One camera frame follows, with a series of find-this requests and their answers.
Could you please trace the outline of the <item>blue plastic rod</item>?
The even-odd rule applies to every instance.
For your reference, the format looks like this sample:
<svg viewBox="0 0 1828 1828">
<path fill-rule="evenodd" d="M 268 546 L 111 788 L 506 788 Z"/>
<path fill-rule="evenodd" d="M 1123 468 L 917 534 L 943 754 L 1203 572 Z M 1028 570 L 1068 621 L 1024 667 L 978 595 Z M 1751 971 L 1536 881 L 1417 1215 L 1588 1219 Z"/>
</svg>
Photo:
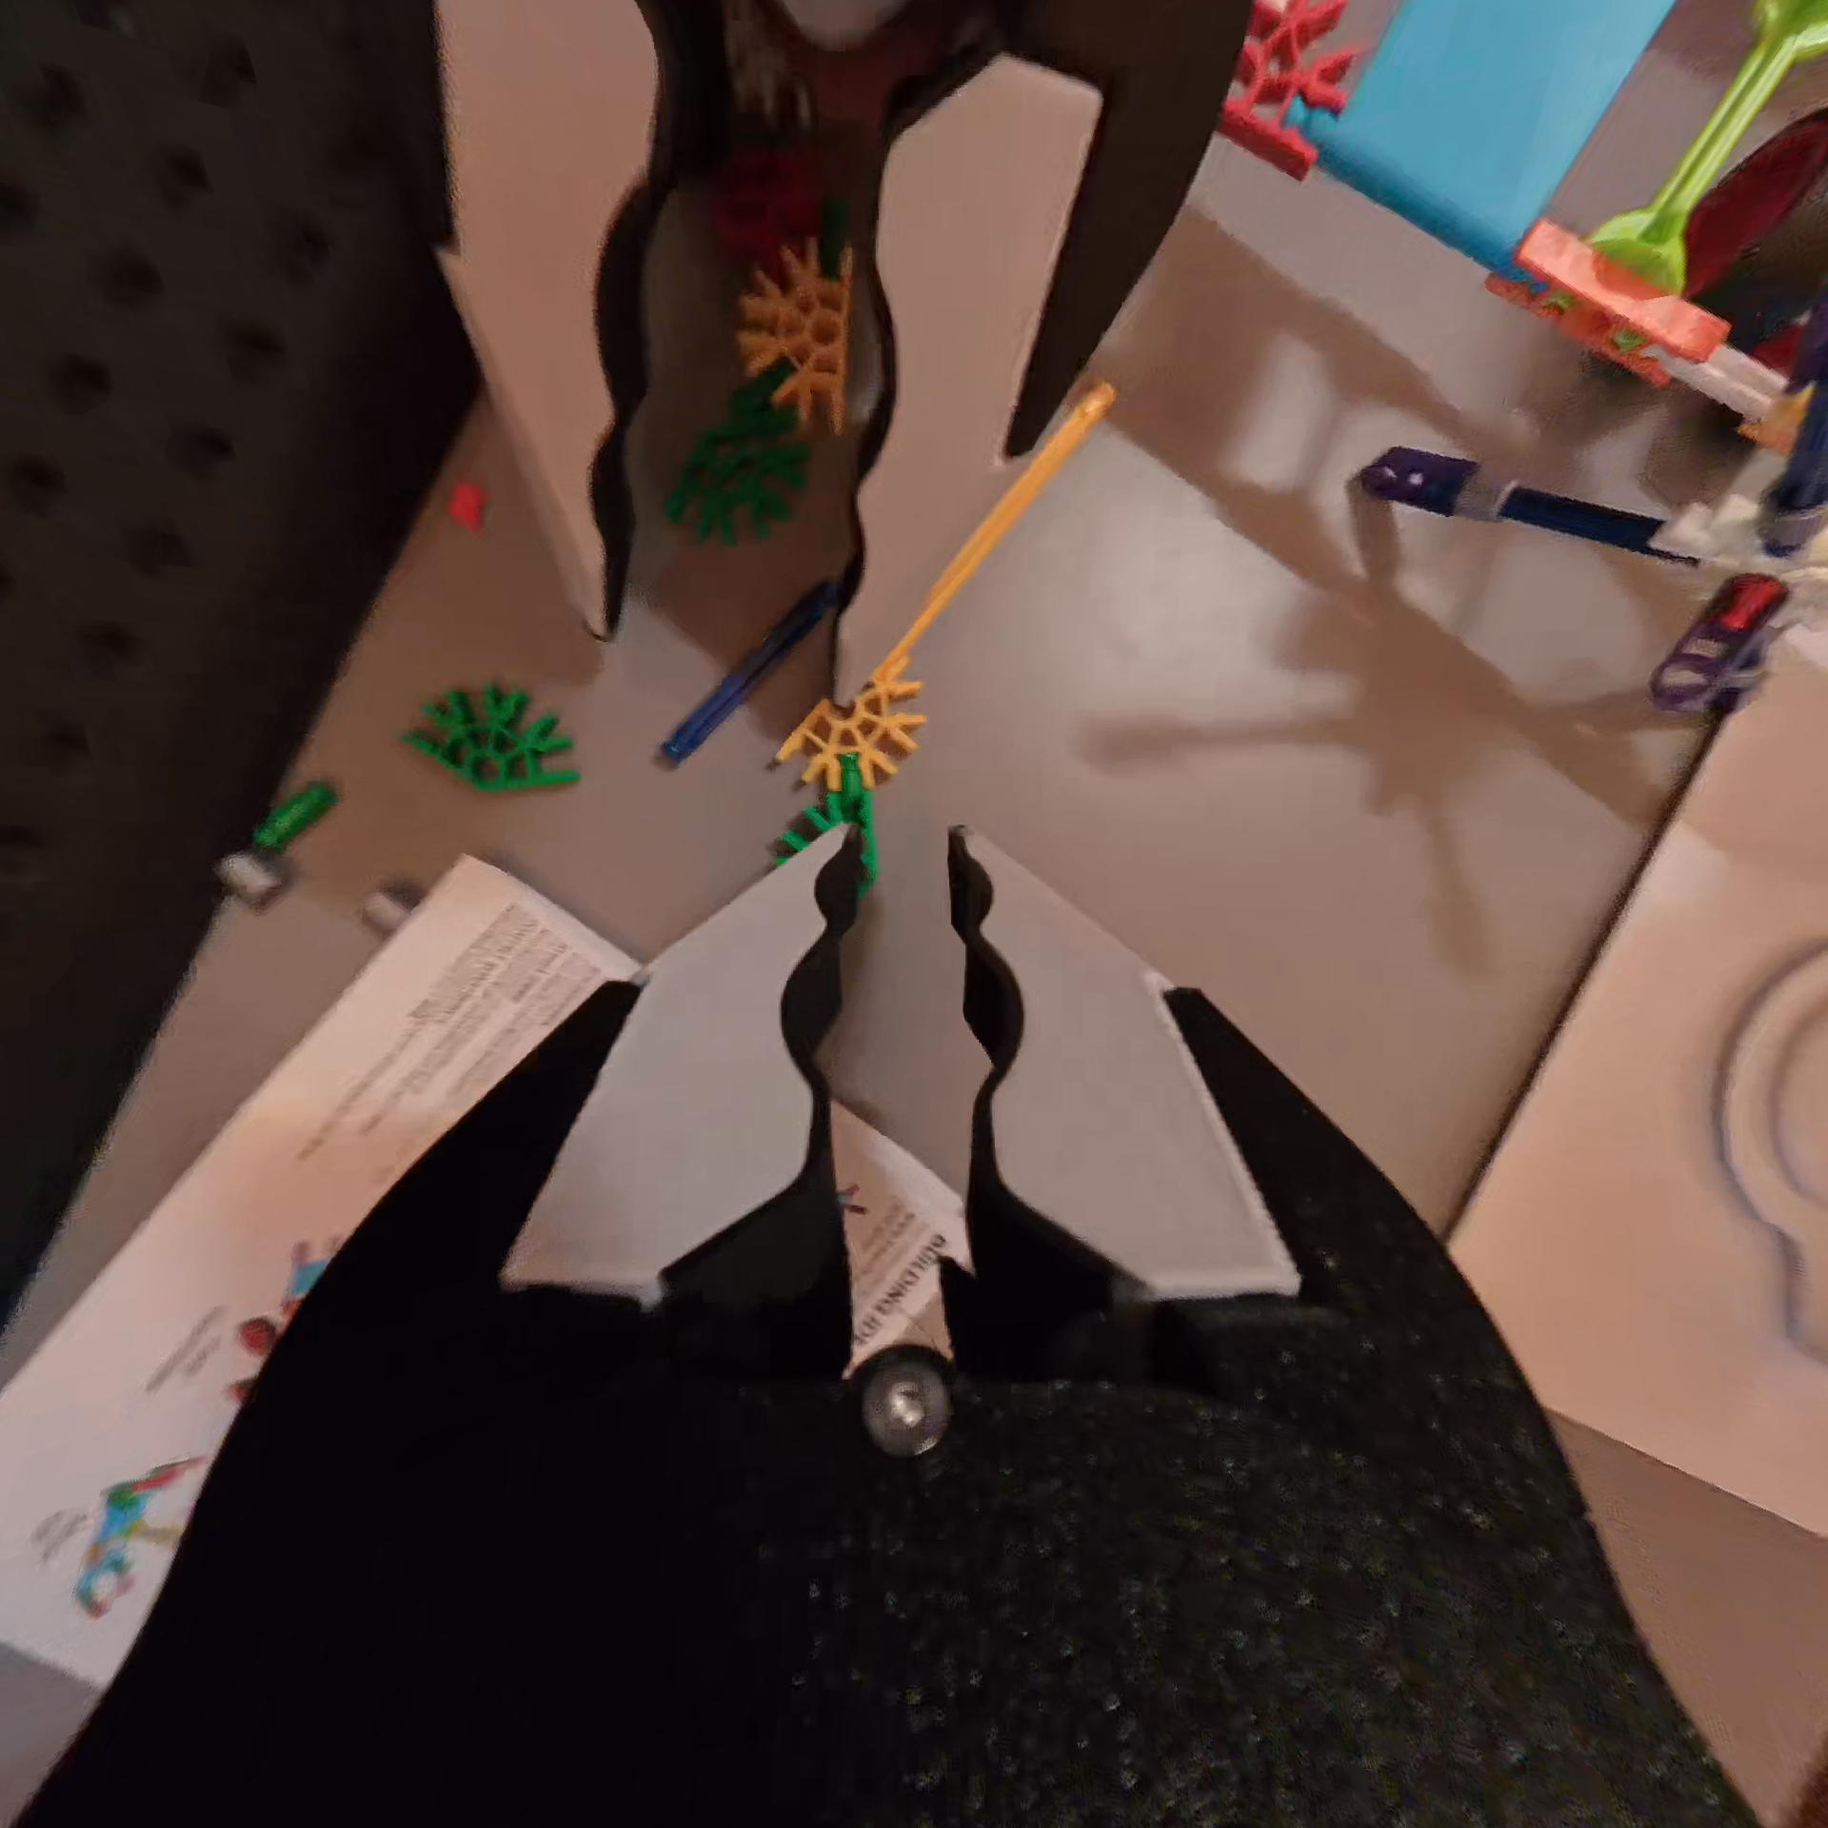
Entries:
<svg viewBox="0 0 1828 1828">
<path fill-rule="evenodd" d="M 1497 496 L 1495 520 L 1556 534 L 1560 538 L 1602 544 L 1659 562 L 1697 566 L 1701 560 L 1679 552 L 1663 538 L 1665 518 L 1530 486 L 1508 486 Z"/>
<path fill-rule="evenodd" d="M 756 649 L 748 651 L 718 687 L 675 726 L 659 744 L 657 758 L 671 768 L 691 760 L 840 605 L 844 605 L 842 582 L 812 585 L 768 629 Z"/>
</svg>

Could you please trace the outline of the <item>red snowflake toy connector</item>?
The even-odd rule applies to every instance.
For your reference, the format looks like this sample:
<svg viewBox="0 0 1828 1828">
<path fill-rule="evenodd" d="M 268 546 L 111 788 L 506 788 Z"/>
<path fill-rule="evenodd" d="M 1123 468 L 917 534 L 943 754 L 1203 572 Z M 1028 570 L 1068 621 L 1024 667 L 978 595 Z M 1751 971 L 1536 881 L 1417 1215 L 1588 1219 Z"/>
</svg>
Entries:
<svg viewBox="0 0 1828 1828">
<path fill-rule="evenodd" d="M 1320 157 L 1318 127 L 1338 121 L 1366 46 L 1340 38 L 1348 2 L 1252 2 L 1219 139 L 1290 181 Z"/>
</svg>

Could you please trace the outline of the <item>purple and red toy connector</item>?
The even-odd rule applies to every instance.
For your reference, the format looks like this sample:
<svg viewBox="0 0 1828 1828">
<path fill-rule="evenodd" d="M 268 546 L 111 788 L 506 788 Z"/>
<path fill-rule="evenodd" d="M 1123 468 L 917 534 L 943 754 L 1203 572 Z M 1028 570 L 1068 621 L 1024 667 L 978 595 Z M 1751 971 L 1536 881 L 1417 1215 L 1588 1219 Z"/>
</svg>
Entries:
<svg viewBox="0 0 1828 1828">
<path fill-rule="evenodd" d="M 1657 711 L 1727 716 L 1762 677 L 1790 591 L 1764 574 L 1727 578 L 1649 683 Z"/>
</svg>

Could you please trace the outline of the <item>yellow plastic rod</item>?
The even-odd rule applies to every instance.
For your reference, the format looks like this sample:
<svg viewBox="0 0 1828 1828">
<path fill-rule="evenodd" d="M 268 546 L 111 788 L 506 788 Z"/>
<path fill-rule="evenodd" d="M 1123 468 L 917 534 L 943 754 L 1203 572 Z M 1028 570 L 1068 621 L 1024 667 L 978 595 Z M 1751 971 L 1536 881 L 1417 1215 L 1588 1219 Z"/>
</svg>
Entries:
<svg viewBox="0 0 1828 1828">
<path fill-rule="evenodd" d="M 1100 379 L 1078 399 L 1058 429 L 1046 439 L 1040 451 L 1028 460 L 1026 468 L 1022 468 L 1010 488 L 1004 490 L 955 558 L 949 560 L 947 568 L 937 576 L 919 613 L 903 629 L 895 645 L 883 651 L 879 665 L 869 675 L 869 683 L 879 683 L 905 669 L 905 663 L 911 659 L 925 633 L 939 621 L 949 605 L 953 605 L 965 585 L 977 576 L 998 544 L 1010 536 L 1022 516 L 1034 508 L 1058 474 L 1076 458 L 1092 433 L 1108 419 L 1115 401 L 1117 387 L 1109 379 Z"/>
</svg>

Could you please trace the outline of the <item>white embossed board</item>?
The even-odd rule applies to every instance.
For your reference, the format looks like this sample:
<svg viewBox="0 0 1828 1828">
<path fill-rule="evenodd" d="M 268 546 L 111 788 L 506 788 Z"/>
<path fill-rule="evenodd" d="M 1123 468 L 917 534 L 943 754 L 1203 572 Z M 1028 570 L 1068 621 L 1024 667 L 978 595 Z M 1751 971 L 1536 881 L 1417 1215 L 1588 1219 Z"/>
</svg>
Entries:
<svg viewBox="0 0 1828 1828">
<path fill-rule="evenodd" d="M 1451 1254 L 1542 1405 L 1822 1538 L 1824 669 L 1709 748 Z"/>
</svg>

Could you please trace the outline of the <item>dark red toy wheel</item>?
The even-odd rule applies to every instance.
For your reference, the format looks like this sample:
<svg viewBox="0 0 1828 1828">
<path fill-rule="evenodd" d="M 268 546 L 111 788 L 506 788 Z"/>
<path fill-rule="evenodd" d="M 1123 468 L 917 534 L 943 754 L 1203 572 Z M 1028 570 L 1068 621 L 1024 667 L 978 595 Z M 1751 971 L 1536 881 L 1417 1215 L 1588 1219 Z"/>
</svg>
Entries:
<svg viewBox="0 0 1828 1828">
<path fill-rule="evenodd" d="M 1784 125 L 1689 218 L 1683 296 L 1727 343 L 1788 377 L 1826 278 L 1826 107 Z"/>
</svg>

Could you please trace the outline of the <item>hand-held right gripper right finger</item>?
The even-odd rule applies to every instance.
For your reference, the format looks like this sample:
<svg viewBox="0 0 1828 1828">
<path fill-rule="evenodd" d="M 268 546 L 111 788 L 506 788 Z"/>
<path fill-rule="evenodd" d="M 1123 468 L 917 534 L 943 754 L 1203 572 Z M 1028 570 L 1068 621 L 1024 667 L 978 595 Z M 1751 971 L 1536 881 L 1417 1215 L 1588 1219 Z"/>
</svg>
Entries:
<svg viewBox="0 0 1828 1828">
<path fill-rule="evenodd" d="M 1171 982 L 982 834 L 949 834 L 984 1052 L 973 1203 L 1155 1300 L 1294 1298 L 1300 1270 L 1171 1012 Z"/>
</svg>

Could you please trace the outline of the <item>yellow snowflake toy connector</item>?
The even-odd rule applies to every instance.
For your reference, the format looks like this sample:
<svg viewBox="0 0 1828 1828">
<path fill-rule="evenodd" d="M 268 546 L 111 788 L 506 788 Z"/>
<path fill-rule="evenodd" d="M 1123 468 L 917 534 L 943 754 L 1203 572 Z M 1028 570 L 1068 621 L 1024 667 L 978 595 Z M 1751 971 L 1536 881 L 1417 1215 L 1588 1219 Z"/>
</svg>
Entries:
<svg viewBox="0 0 1828 1828">
<path fill-rule="evenodd" d="M 851 703 L 818 703 L 778 746 L 772 766 L 794 770 L 802 786 L 838 792 L 853 764 L 857 782 L 873 790 L 919 750 L 927 724 L 921 693 L 903 669 L 881 667 Z"/>
</svg>

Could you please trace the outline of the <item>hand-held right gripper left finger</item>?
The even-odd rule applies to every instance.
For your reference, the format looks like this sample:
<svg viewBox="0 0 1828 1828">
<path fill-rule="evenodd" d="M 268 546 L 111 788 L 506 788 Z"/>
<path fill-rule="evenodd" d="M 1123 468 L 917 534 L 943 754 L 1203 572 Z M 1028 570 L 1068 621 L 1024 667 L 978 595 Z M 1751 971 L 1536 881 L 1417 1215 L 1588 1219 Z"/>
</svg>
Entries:
<svg viewBox="0 0 1828 1828">
<path fill-rule="evenodd" d="M 663 1272 L 788 1189 L 812 1139 L 790 974 L 828 935 L 818 891 L 855 911 L 834 830 L 661 953 L 502 1266 L 506 1288 L 657 1300 Z"/>
</svg>

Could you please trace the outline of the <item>white plastic rod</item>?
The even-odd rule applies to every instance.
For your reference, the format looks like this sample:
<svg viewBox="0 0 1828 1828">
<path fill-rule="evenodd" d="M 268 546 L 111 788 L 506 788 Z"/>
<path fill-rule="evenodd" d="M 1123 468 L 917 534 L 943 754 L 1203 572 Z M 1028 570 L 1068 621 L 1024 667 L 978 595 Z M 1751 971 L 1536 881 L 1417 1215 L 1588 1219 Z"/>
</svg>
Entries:
<svg viewBox="0 0 1828 1828">
<path fill-rule="evenodd" d="M 1725 343 L 1701 361 L 1667 349 L 1653 349 L 1651 357 L 1669 379 L 1719 403 L 1741 423 L 1762 423 L 1776 401 L 1788 397 L 1788 375 Z"/>
</svg>

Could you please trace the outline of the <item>white toy connector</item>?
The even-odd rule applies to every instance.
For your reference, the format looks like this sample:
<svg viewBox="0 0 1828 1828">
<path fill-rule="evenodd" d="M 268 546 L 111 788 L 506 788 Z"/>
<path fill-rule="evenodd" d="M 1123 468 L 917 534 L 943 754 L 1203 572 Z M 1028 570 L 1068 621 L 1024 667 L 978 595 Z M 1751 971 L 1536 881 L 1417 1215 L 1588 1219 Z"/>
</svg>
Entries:
<svg viewBox="0 0 1828 1828">
<path fill-rule="evenodd" d="M 1691 504 L 1651 536 L 1651 554 L 1689 562 L 1711 591 L 1737 576 L 1762 576 L 1790 591 L 1796 611 L 1826 611 L 1826 508 L 1770 510 L 1761 498 L 1729 494 Z"/>
</svg>

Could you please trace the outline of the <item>green half-round toy connector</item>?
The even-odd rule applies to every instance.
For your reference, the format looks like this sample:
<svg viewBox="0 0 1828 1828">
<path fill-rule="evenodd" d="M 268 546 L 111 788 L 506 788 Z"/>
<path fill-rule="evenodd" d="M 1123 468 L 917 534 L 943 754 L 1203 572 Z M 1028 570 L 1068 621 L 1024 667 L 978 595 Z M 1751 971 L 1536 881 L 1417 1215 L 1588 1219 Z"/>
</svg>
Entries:
<svg viewBox="0 0 1828 1828">
<path fill-rule="evenodd" d="M 859 842 L 857 899 L 863 899 L 879 879 L 875 792 L 865 778 L 863 760 L 855 752 L 840 754 L 836 780 L 836 786 L 820 790 L 820 796 L 802 808 L 778 836 L 772 861 L 774 867 L 784 867 L 826 834 L 849 830 Z"/>
<path fill-rule="evenodd" d="M 486 683 L 453 687 L 423 703 L 399 738 L 478 794 L 526 794 L 570 788 L 572 736 L 560 716 L 540 711 L 530 693 Z"/>
</svg>

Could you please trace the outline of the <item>orange-red plastic block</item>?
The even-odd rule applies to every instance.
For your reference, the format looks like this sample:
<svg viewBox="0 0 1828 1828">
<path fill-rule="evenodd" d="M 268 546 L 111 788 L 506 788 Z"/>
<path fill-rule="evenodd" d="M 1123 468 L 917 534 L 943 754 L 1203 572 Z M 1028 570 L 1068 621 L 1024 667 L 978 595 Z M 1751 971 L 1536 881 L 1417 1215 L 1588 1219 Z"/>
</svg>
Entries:
<svg viewBox="0 0 1828 1828">
<path fill-rule="evenodd" d="M 1598 254 L 1548 218 L 1532 224 L 1510 266 L 1485 290 L 1552 325 L 1586 353 L 1653 385 L 1673 363 L 1707 363 L 1725 349 L 1729 323 Z"/>
</svg>

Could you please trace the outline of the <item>dark green snowflake toy connector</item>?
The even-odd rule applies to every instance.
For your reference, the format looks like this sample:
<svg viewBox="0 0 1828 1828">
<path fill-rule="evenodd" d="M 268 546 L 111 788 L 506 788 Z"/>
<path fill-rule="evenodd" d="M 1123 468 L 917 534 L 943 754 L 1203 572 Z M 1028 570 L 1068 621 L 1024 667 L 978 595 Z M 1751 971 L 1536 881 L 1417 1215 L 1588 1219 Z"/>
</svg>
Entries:
<svg viewBox="0 0 1828 1828">
<path fill-rule="evenodd" d="M 774 399 L 792 377 L 786 359 L 748 377 L 724 417 L 697 437 L 663 504 L 681 534 L 736 546 L 766 540 L 792 518 L 812 452 L 796 409 Z"/>
</svg>

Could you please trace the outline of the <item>short green plastic rod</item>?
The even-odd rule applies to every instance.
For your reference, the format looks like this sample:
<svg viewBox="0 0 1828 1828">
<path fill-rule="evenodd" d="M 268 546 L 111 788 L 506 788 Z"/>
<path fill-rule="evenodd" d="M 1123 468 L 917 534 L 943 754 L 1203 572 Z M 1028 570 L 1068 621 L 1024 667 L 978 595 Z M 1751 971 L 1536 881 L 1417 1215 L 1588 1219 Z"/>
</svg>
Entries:
<svg viewBox="0 0 1828 1828">
<path fill-rule="evenodd" d="M 314 780 L 274 804 L 256 824 L 248 845 L 272 857 L 286 855 L 339 806 L 341 792 L 331 780 Z"/>
</svg>

